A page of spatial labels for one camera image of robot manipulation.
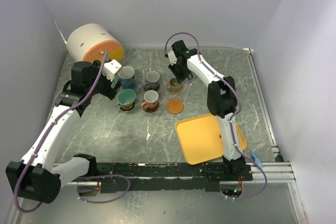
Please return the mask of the teal cup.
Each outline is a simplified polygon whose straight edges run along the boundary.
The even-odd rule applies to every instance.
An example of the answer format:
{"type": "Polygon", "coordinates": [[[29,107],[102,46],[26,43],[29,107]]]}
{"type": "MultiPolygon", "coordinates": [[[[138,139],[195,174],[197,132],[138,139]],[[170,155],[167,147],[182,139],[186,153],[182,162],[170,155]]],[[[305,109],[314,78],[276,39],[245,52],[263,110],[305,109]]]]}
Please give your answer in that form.
{"type": "Polygon", "coordinates": [[[117,95],[116,106],[130,106],[135,102],[136,93],[131,89],[125,89],[117,95]]]}

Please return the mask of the blue round coaster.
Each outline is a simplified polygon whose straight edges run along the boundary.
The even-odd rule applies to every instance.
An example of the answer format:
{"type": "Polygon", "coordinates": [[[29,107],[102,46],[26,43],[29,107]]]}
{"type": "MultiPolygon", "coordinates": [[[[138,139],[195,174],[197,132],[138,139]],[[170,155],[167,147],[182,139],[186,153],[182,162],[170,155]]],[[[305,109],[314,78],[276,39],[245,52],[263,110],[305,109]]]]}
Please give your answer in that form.
{"type": "Polygon", "coordinates": [[[122,87],[123,87],[124,89],[132,89],[132,90],[134,90],[134,89],[137,88],[137,83],[136,83],[136,82],[132,82],[132,83],[124,83],[124,84],[122,85],[122,87]]]}

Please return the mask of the grey yellow-handled cup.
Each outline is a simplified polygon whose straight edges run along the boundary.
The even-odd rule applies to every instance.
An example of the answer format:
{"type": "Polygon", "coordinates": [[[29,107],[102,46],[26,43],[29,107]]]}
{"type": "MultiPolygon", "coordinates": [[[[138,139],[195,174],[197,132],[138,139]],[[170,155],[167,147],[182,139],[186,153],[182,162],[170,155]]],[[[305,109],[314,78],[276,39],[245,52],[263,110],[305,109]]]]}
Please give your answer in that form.
{"type": "Polygon", "coordinates": [[[178,80],[174,77],[168,81],[171,85],[177,86],[179,84],[178,80]]]}

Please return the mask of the large white blue-handled mug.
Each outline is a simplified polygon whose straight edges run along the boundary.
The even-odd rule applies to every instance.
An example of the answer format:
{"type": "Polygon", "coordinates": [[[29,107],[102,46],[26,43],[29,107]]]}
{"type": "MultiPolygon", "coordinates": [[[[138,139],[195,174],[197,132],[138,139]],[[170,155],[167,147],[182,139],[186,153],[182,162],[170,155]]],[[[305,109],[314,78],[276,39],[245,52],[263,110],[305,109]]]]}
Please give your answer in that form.
{"type": "Polygon", "coordinates": [[[124,66],[118,72],[118,77],[119,79],[121,79],[122,85],[124,83],[136,82],[134,75],[135,75],[135,70],[130,66],[124,66]]]}

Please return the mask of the tan wooden coaster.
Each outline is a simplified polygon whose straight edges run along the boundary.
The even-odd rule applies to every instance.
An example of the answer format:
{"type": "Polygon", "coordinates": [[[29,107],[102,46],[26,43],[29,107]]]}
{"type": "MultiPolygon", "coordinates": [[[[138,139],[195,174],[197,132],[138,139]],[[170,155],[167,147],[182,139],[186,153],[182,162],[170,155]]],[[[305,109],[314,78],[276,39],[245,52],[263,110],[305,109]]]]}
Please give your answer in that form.
{"type": "Polygon", "coordinates": [[[176,93],[180,93],[183,90],[183,86],[180,83],[177,86],[173,86],[168,82],[166,84],[166,89],[169,93],[176,94],[176,93]]]}

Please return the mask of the yellow black-rimmed coaster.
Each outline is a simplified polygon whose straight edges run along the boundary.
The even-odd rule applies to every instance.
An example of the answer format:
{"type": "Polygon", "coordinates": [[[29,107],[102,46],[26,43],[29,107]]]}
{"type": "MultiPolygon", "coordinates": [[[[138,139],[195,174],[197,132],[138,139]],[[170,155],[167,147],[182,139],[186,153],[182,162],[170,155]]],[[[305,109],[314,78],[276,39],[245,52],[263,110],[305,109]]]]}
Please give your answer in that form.
{"type": "Polygon", "coordinates": [[[119,109],[122,111],[130,111],[134,108],[135,103],[132,103],[128,106],[119,106],[119,109]]]}

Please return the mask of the white grey-handled cup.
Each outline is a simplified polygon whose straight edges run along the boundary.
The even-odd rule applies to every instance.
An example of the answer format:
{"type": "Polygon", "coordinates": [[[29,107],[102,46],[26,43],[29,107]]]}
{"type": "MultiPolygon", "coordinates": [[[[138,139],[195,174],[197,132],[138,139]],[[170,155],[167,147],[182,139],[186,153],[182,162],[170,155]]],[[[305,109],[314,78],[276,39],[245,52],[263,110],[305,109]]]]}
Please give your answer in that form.
{"type": "Polygon", "coordinates": [[[149,85],[151,88],[155,88],[158,84],[160,84],[160,74],[156,71],[148,72],[143,86],[149,85]]]}

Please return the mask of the dark brown wooden coaster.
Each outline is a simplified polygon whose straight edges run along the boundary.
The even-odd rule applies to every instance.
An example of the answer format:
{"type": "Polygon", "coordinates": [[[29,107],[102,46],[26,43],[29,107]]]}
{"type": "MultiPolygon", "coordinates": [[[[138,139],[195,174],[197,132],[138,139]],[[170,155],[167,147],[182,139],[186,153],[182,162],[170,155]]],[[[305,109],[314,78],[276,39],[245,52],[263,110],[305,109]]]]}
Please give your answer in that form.
{"type": "Polygon", "coordinates": [[[158,84],[155,88],[151,88],[149,85],[144,85],[143,88],[145,91],[150,91],[150,90],[158,91],[160,89],[160,84],[158,84]]]}

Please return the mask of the white pink cup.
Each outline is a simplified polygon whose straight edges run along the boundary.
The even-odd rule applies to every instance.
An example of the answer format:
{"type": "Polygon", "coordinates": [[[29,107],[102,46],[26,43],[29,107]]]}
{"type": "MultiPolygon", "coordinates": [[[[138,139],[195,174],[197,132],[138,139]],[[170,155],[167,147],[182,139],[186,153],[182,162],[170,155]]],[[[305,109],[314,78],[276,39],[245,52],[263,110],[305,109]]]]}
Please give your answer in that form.
{"type": "Polygon", "coordinates": [[[144,94],[144,101],[141,103],[143,110],[153,110],[158,105],[159,94],[154,90],[146,91],[144,94]]]}

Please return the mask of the light orange wooden coaster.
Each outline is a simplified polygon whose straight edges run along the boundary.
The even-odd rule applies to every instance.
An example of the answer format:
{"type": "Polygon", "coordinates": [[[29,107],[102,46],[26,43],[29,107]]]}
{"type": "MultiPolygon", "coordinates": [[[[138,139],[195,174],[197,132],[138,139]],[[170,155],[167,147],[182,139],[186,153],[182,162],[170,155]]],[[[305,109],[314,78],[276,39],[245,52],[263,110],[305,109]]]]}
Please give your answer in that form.
{"type": "Polygon", "coordinates": [[[166,109],[172,114],[179,114],[184,109],[184,104],[180,99],[169,99],[166,103],[166,109]]]}

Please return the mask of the dark walnut wooden coaster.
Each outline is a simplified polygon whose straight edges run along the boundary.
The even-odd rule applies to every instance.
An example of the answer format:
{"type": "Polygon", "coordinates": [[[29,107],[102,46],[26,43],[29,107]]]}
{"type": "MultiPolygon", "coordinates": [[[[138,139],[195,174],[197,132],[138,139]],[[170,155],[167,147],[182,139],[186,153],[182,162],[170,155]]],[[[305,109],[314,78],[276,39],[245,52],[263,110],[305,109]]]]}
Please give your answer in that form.
{"type": "Polygon", "coordinates": [[[154,108],[149,108],[149,107],[145,104],[145,105],[142,107],[142,109],[143,109],[145,112],[147,112],[147,113],[153,113],[153,112],[155,112],[155,111],[158,110],[159,106],[160,106],[160,104],[157,103],[156,106],[155,106],[154,108]]]}

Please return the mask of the yellow plastic tray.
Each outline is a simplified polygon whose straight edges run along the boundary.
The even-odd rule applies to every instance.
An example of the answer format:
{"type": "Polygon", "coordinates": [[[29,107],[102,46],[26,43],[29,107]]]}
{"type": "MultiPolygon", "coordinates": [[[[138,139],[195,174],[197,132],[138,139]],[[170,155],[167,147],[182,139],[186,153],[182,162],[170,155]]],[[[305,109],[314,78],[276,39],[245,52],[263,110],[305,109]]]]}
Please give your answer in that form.
{"type": "Polygon", "coordinates": [[[196,165],[224,157],[239,159],[247,147],[245,138],[232,114],[224,118],[211,114],[176,123],[175,129],[186,162],[196,165]]]}

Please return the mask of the white cylindrical drawer cabinet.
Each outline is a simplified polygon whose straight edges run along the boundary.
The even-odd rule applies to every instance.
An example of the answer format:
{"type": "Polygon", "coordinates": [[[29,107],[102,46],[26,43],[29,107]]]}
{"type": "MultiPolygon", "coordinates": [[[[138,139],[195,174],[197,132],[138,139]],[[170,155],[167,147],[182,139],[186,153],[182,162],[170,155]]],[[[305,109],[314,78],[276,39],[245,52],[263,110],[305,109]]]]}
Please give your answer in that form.
{"type": "Polygon", "coordinates": [[[75,29],[69,35],[66,46],[75,62],[101,61],[105,52],[112,60],[120,61],[124,57],[121,43],[102,26],[95,23],[75,29]]]}

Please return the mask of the blue clip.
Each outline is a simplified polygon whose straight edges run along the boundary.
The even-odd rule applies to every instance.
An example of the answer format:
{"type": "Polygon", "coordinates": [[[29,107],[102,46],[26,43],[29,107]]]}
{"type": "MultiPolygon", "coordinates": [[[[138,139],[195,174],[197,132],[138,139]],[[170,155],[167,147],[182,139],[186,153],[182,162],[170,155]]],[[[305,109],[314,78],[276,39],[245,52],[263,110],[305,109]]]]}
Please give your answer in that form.
{"type": "Polygon", "coordinates": [[[263,165],[262,161],[259,159],[259,157],[256,155],[255,152],[251,152],[251,153],[250,153],[250,156],[251,156],[252,160],[255,162],[255,164],[256,164],[259,168],[261,168],[261,169],[264,168],[264,165],[263,165]]]}

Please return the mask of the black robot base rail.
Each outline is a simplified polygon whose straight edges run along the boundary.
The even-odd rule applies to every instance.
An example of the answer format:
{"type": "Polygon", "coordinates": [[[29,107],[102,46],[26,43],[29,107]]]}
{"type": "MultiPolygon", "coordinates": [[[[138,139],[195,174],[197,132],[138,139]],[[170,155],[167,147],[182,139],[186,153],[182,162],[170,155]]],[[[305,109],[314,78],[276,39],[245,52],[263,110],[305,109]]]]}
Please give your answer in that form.
{"type": "Polygon", "coordinates": [[[188,163],[98,163],[101,193],[123,192],[128,182],[111,175],[123,175],[130,181],[130,191],[160,190],[204,190],[219,192],[221,184],[237,184],[241,177],[244,181],[253,179],[251,168],[235,171],[225,163],[209,162],[198,165],[188,163]]]}

